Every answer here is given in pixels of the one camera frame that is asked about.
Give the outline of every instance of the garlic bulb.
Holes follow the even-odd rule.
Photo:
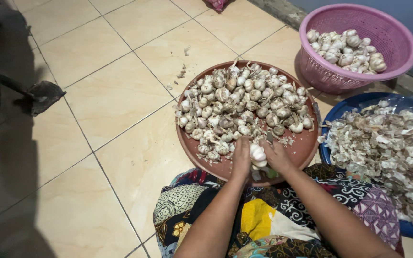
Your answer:
[[[184,126],[187,125],[187,123],[189,122],[189,119],[187,119],[187,117],[182,116],[178,119],[178,125],[182,128]]]
[[[256,111],[256,115],[259,117],[259,118],[264,118],[264,117],[266,117],[268,114],[269,114],[269,110],[267,109],[267,108],[265,108],[265,107],[263,107],[263,108],[260,108],[260,109],[258,109],[257,111]]]
[[[194,131],[192,131],[192,138],[194,138],[194,140],[200,140],[200,138],[202,138],[203,136],[203,130],[200,128],[196,128],[194,129]]]
[[[213,86],[210,83],[204,83],[200,87],[200,91],[202,91],[203,94],[210,94],[213,91]]]
[[[278,116],[275,115],[274,113],[270,113],[265,117],[265,120],[267,122],[267,125],[270,127],[275,127],[280,123],[280,120],[278,119]]]
[[[339,60],[339,58],[335,54],[327,52],[324,55],[324,60],[330,62],[331,64],[335,64]]]
[[[258,90],[252,90],[252,91],[250,92],[250,99],[251,99],[252,101],[258,101],[258,100],[260,100],[260,99],[261,99],[261,92],[258,91]]]
[[[313,121],[308,117],[304,117],[304,119],[302,119],[302,125],[304,128],[310,129],[313,126]]]
[[[181,110],[186,113],[190,110],[190,103],[188,100],[181,101]]]
[[[216,76],[214,78],[213,85],[216,89],[220,89],[220,88],[224,87],[224,84],[225,84],[224,77]]]
[[[307,32],[307,40],[309,43],[313,43],[317,41],[318,37],[319,37],[319,33],[314,29],[311,29]]]
[[[353,63],[353,55],[352,54],[343,54],[340,58],[339,58],[339,62],[338,64],[340,66],[346,66],[346,65],[351,65]]]
[[[275,126],[273,128],[273,133],[276,134],[277,136],[282,136],[285,130],[286,128],[284,127],[284,125],[279,124],[278,126]]]
[[[242,135],[251,135],[250,129],[246,125],[238,126],[238,132]]]
[[[320,46],[320,44],[318,44],[318,42],[313,42],[311,44],[311,46],[312,46],[313,50],[315,50],[316,52],[318,52],[321,49],[321,46]]]
[[[265,90],[265,80],[264,79],[257,79],[254,81],[254,88],[259,91]]]
[[[385,61],[383,61],[383,59],[380,58],[370,59],[369,67],[371,70],[376,72],[383,72],[386,70]]]
[[[197,127],[202,128],[202,129],[207,127],[207,120],[203,117],[197,118]]]
[[[291,130],[291,132],[299,134],[304,129],[304,125],[301,122],[296,122],[296,123],[290,125],[289,129]]]
[[[357,47],[359,46],[359,44],[361,44],[361,39],[358,35],[347,37],[347,44],[352,47]]]
[[[230,91],[226,88],[217,89],[214,93],[216,99],[222,103],[226,102],[226,100],[230,96]]]
[[[265,99],[271,99],[274,95],[273,89],[271,88],[266,88],[263,92],[262,92],[262,97]]]
[[[219,155],[219,153],[217,153],[216,151],[209,151],[208,154],[208,159],[211,161],[220,161],[221,160],[221,156]]]
[[[199,101],[199,107],[205,108],[208,106],[208,99],[206,97],[202,97]]]
[[[255,161],[264,161],[267,156],[264,153],[264,148],[256,143],[250,143],[250,158]]]
[[[192,133],[195,128],[196,128],[196,124],[194,124],[194,122],[192,121],[187,122],[186,126],[184,126],[184,129],[186,130],[187,133]]]
[[[254,89],[254,81],[252,79],[247,79],[244,84],[245,91],[250,92]]]

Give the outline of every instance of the blue tray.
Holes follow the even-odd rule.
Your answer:
[[[403,97],[402,95],[395,94],[395,93],[388,93],[388,92],[370,92],[370,93],[363,93],[359,95],[355,95],[344,101],[341,101],[337,105],[335,105],[331,111],[329,111],[328,115],[323,121],[323,124],[326,124],[325,121],[333,121],[338,118],[341,118],[345,111],[351,111],[354,108],[357,108],[358,111],[365,107],[365,103],[377,104],[379,99],[384,97]],[[409,107],[413,107],[413,100],[405,100],[409,102]],[[323,127],[321,130],[321,135],[327,134],[329,132],[329,127]],[[320,156],[324,163],[331,164],[330,154],[331,150],[325,146],[325,143],[319,145]],[[412,223],[400,220],[399,221],[401,234],[405,237],[413,238],[413,226]]]

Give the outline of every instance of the yellow fabric patch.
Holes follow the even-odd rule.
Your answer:
[[[270,223],[272,216],[275,215],[276,210],[262,199],[254,199],[243,205],[241,211],[241,232],[247,232],[251,239],[256,240],[270,235]]]

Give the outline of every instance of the peeled garlic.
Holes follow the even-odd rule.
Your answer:
[[[317,41],[318,37],[319,37],[319,33],[314,29],[311,29],[307,32],[307,40],[309,43],[313,43]]]
[[[352,47],[357,47],[359,46],[359,44],[361,44],[361,39],[358,35],[347,37],[347,44]]]
[[[238,126],[238,132],[240,132],[242,135],[250,135],[250,129],[246,125],[241,125]]]
[[[245,91],[250,92],[254,89],[254,81],[252,79],[247,79],[244,84]]]
[[[330,62],[331,64],[335,64],[339,60],[339,58],[331,52],[326,52],[326,54],[324,55],[324,60]]]
[[[346,66],[346,65],[351,65],[353,63],[353,55],[352,54],[343,54],[340,58],[339,58],[339,62],[338,64],[340,66]]]
[[[280,120],[278,119],[278,116],[275,115],[274,113],[270,113],[265,117],[265,120],[267,122],[267,125],[270,127],[275,127],[278,125]]]
[[[268,110],[267,108],[265,108],[265,107],[260,108],[260,109],[258,109],[258,110],[256,111],[256,115],[257,115],[259,118],[264,118],[264,117],[266,117],[266,116],[268,115],[268,113],[269,113],[269,110]]]
[[[304,125],[301,122],[296,122],[296,123],[290,125],[289,129],[291,130],[291,132],[299,134],[304,129]]]
[[[371,70],[376,72],[383,72],[386,70],[385,61],[383,61],[383,59],[380,58],[370,59],[369,67]]]
[[[184,126],[186,126],[188,122],[189,122],[189,119],[187,119],[187,117],[184,117],[184,116],[182,116],[182,117],[180,117],[180,118],[178,119],[178,125],[179,125],[181,128],[184,127]]]
[[[196,128],[194,129],[194,131],[192,131],[192,138],[194,138],[194,140],[200,140],[200,138],[202,138],[203,136],[203,130],[200,128]]]
[[[257,79],[254,81],[254,88],[259,91],[265,90],[265,80],[264,79]]]
[[[318,42],[313,42],[311,45],[312,45],[313,50],[315,50],[316,52],[318,52],[321,48],[321,46],[320,46],[320,44],[318,44]]]
[[[188,100],[181,101],[181,110],[186,113],[190,110],[190,103]]]

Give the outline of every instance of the pink laundry basket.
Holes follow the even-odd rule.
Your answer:
[[[379,74],[354,73],[330,64],[312,49],[307,31],[338,34],[356,29],[360,38],[368,37],[371,45],[383,54],[387,69]],[[308,14],[299,29],[302,47],[301,73],[316,89],[339,94],[373,81],[396,78],[413,66],[413,35],[390,15],[364,5],[335,4],[318,8]]]

